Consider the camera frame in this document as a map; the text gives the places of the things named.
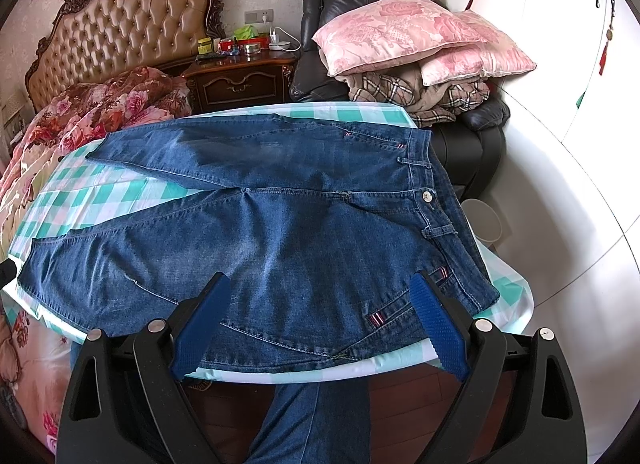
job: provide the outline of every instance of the white cable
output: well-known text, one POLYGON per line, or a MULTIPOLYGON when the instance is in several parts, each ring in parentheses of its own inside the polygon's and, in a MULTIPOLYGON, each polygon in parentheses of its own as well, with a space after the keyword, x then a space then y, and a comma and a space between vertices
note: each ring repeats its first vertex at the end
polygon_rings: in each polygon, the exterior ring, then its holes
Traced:
POLYGON ((280 30, 282 31, 285 35, 287 35, 287 37, 293 38, 297 43, 298 46, 294 49, 294 50, 283 50, 283 51, 291 51, 292 53, 299 50, 302 47, 302 43, 300 42, 300 40, 298 40, 296 37, 294 37, 293 35, 289 35, 284 29, 282 29, 280 26, 276 26, 274 27, 274 30, 280 30))

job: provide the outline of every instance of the jeans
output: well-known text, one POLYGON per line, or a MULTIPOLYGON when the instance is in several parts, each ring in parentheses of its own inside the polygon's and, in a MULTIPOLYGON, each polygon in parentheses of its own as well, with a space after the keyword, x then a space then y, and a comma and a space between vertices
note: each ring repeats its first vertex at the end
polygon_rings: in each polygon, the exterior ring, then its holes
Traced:
POLYGON ((428 336, 409 299, 416 271, 471 314, 498 298, 430 137, 277 115, 109 134, 94 161, 203 191, 34 239, 18 281, 78 329, 114 336, 222 271, 233 296, 203 368, 317 370, 402 348, 428 336))
POLYGON ((369 464, 367 383, 279 384, 245 464, 369 464))

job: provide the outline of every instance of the metal bolt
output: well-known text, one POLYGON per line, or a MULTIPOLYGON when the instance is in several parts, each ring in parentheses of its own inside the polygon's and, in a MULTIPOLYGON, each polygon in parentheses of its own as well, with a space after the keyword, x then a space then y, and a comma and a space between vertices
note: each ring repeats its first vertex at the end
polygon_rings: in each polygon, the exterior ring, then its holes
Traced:
POLYGON ((102 336, 102 331, 100 329, 91 329, 89 334, 86 335, 86 338, 89 341, 96 341, 100 339, 100 336, 102 336))
POLYGON ((481 330, 482 332, 489 332, 493 328, 494 326, 487 319, 481 318, 476 320, 476 329, 481 330))
POLYGON ((149 325, 146 328, 149 329, 149 332, 160 332, 164 329, 165 325, 166 323, 163 319, 155 319, 149 322, 149 325))
POLYGON ((542 339, 546 339, 547 341, 551 341, 553 338, 556 337, 556 335, 551 329, 548 329, 547 327, 543 327, 542 329, 540 329, 540 337, 542 339))

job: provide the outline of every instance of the wooden nightstand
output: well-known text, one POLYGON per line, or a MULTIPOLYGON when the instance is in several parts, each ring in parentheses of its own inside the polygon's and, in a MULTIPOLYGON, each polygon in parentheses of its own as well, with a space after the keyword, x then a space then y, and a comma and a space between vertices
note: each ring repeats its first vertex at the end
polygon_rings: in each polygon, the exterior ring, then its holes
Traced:
POLYGON ((191 91, 193 113, 284 103, 289 99, 295 62, 288 51, 193 62, 182 73, 191 91))

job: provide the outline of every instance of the floral comforter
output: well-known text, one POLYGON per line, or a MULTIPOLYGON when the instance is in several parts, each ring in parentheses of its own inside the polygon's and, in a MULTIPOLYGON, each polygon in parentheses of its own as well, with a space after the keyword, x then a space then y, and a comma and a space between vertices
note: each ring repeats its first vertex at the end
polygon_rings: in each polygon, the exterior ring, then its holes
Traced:
POLYGON ((0 260, 61 156, 107 132, 191 115, 182 78, 138 67, 105 83, 79 83, 33 118, 0 180, 0 260))
MULTIPOLYGON (((33 118, 0 180, 0 260, 62 156, 108 132, 189 116, 188 94, 181 78, 138 67, 55 97, 33 118)), ((0 403, 55 452, 70 343, 25 311, 14 316, 0 302, 0 403)))

